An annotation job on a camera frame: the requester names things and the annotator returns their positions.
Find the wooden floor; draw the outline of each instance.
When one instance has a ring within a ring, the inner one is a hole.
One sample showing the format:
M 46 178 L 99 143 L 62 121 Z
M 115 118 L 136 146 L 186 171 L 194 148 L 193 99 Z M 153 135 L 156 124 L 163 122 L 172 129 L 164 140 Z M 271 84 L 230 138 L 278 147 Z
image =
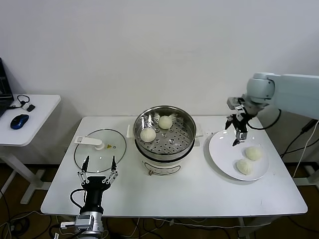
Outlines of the wooden floor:
M 37 171 L 37 168 L 30 168 L 33 172 Z M 294 170 L 294 167 L 288 167 L 288 170 L 291 172 Z M 44 181 L 52 181 L 56 173 L 56 168 L 48 168 L 42 177 Z M 12 170 L 4 164 L 0 164 L 0 186 L 5 183 L 9 177 Z M 306 172 L 301 168 L 298 171 L 297 177 L 305 176 Z M 9 212 L 11 217 L 15 214 L 27 211 L 36 211 L 40 210 L 42 201 L 45 197 L 45 191 L 37 191 L 30 203 L 28 205 L 21 205 L 20 200 L 28 187 L 28 182 L 24 180 L 20 175 L 16 175 L 13 182 L 10 184 L 9 188 L 5 192 L 5 198 L 7 199 L 9 205 Z M 305 230 L 301 227 L 296 226 L 291 219 L 288 217 L 281 217 L 278 220 L 274 221 L 271 225 L 265 226 L 259 229 L 255 235 L 251 235 L 250 238 L 254 239 L 319 239 L 319 192 L 314 186 L 299 187 L 299 190 L 308 205 L 308 212 L 304 215 L 293 216 L 291 217 L 296 223 L 300 224 L 303 227 L 306 227 L 311 230 L 318 231 L 311 232 Z M 41 216 L 38 214 L 32 214 L 29 217 L 30 225 L 26 233 L 19 236 L 19 239 L 32 239 L 43 232 L 50 223 L 50 216 Z M 0 199 L 0 225 L 5 223 L 8 220 L 7 210 L 3 198 Z M 51 217 L 51 225 L 56 224 L 56 217 Z M 236 218 L 230 219 L 207 219 L 202 223 L 196 223 L 191 219 L 180 219 L 183 223 L 187 224 L 202 224 L 202 225 L 219 225 L 219 226 L 235 226 L 239 225 Z M 143 221 L 140 219 L 139 228 L 141 230 L 141 235 L 145 233 L 143 230 Z M 108 218 L 107 220 L 109 238 L 120 238 L 120 235 L 130 235 L 135 228 L 135 225 L 132 222 L 132 219 L 123 219 L 123 218 Z M 145 219 L 145 226 L 147 230 L 152 230 L 155 228 L 155 221 L 153 219 Z M 2 237 L 6 233 L 4 227 L 0 228 L 1 232 L 4 230 Z M 238 229 L 216 229 L 212 231 L 206 231 L 201 229 L 189 229 L 180 225 L 169 226 L 168 223 L 165 223 L 162 228 L 154 231 L 158 233 L 163 239 L 236 239 Z M 60 239 L 68 238 L 71 235 L 60 235 Z M 45 232 L 39 239 L 49 239 L 48 232 Z M 132 238 L 138 239 L 138 230 L 134 233 Z M 156 235 L 147 234 L 144 239 L 155 239 L 160 238 Z

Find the white wall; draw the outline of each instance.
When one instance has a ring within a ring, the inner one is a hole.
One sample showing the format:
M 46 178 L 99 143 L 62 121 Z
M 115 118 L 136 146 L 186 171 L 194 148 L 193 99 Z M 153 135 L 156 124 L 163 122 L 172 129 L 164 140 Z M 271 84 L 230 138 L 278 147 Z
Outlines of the white wall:
M 1 1 L 0 57 L 12 88 L 62 96 L 32 145 L 15 151 L 25 162 L 58 163 L 82 116 L 137 115 L 162 104 L 226 115 L 227 97 L 244 93 L 255 72 L 319 75 L 318 7 L 317 0 Z M 280 152 L 303 122 L 285 114 L 269 131 Z

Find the blue mouse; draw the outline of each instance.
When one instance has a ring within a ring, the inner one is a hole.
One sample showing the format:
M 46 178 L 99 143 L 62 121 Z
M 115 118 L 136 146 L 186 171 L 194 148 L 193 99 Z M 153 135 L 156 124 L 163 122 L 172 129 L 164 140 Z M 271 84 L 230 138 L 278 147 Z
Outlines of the blue mouse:
M 16 116 L 13 118 L 13 120 L 10 123 L 10 127 L 13 129 L 20 129 L 24 124 L 28 121 L 29 116 L 21 114 L 19 116 Z

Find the stainless steel pot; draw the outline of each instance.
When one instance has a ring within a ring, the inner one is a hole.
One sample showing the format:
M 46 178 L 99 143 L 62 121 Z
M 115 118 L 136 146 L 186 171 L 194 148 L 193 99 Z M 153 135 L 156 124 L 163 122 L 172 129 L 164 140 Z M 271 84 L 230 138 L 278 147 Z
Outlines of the stainless steel pot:
M 169 129 L 159 127 L 159 119 L 169 116 L 173 125 Z M 156 138 L 152 142 L 142 141 L 144 128 L 153 128 Z M 159 163 L 172 163 L 183 159 L 194 146 L 196 125 L 185 111 L 172 106 L 157 106 L 144 111 L 134 123 L 134 137 L 138 150 L 148 159 Z

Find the robotic arm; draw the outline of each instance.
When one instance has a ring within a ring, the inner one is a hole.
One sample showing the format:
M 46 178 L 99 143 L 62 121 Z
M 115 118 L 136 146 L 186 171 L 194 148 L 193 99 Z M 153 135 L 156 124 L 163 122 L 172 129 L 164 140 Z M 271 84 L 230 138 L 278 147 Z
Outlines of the robotic arm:
M 89 164 L 89 156 L 85 159 L 82 170 L 78 172 L 83 189 L 86 191 L 85 204 L 80 209 L 74 222 L 61 223 L 62 229 L 75 227 L 78 231 L 78 236 L 83 239 L 97 239 L 101 238 L 103 233 L 102 214 L 103 208 L 101 206 L 103 192 L 111 187 L 118 176 L 115 157 L 113 156 L 111 172 L 109 176 L 90 176 L 86 177 L 86 172 Z
M 319 119 L 319 76 L 256 73 L 249 79 L 247 93 L 229 97 L 227 105 L 236 113 L 227 117 L 225 129 L 236 129 L 233 146 L 247 138 L 247 123 L 268 105 Z

